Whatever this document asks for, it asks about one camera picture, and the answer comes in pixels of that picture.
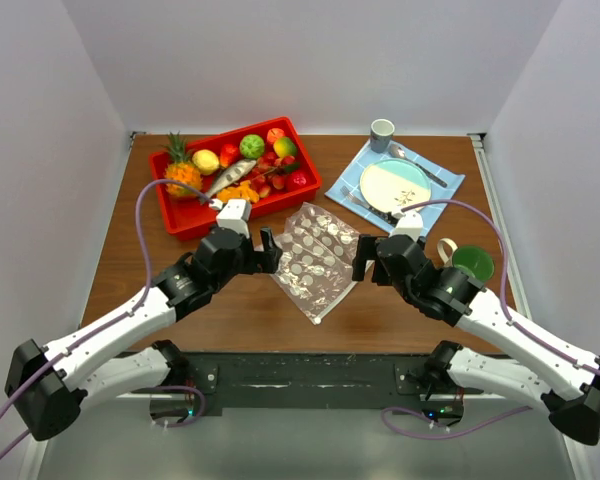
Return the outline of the clear polka dot zip bag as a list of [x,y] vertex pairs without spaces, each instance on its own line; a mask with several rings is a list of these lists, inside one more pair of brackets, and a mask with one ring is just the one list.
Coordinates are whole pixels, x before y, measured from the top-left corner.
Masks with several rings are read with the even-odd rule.
[[275,237],[282,255],[273,280],[312,324],[321,324],[355,287],[358,238],[349,224],[307,202]]

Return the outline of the red lychee bunch toy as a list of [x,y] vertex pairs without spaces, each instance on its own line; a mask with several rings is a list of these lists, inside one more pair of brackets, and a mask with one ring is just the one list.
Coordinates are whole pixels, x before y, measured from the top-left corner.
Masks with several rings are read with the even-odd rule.
[[246,180],[249,188],[262,200],[272,193],[283,192],[286,189],[286,177],[299,167],[300,163],[294,156],[279,157],[274,152],[269,152],[256,161]]

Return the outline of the yellow green toy mango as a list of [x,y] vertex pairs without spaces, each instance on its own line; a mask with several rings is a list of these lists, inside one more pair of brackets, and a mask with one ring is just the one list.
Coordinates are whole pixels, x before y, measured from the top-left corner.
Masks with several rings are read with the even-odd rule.
[[287,136],[278,138],[273,143],[273,150],[279,158],[284,158],[288,156],[295,157],[298,151],[294,141]]

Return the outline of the green custard apple toy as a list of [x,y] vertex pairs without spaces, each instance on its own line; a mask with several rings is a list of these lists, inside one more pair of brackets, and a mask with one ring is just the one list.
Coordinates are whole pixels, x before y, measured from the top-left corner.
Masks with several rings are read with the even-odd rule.
[[266,143],[260,135],[248,134],[241,139],[239,150],[244,158],[257,159],[264,154]]

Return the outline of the dark red toy apple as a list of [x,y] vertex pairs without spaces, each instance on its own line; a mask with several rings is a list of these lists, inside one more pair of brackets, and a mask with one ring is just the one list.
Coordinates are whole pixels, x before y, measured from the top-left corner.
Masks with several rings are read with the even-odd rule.
[[304,170],[293,171],[285,179],[285,188],[288,192],[295,192],[310,184],[311,178]]

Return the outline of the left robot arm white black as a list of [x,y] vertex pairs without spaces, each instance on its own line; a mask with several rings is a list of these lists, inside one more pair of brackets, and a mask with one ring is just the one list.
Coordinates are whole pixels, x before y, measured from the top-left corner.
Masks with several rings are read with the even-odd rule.
[[282,255],[272,231],[262,247],[229,228],[215,227],[193,252],[181,255],[125,304],[45,346],[34,340],[13,352],[5,393],[37,441],[66,430],[94,396],[90,376],[137,341],[210,303],[237,275],[273,274]]

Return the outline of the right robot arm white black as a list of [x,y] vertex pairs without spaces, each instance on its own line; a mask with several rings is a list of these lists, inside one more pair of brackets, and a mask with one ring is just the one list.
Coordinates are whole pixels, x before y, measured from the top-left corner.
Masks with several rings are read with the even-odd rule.
[[454,386],[493,392],[547,414],[563,435],[584,445],[600,441],[600,354],[578,348],[510,309],[483,282],[455,267],[436,267],[424,241],[407,235],[360,236],[352,278],[393,287],[424,316],[459,328],[509,356],[488,360],[441,343],[425,369],[439,393]]

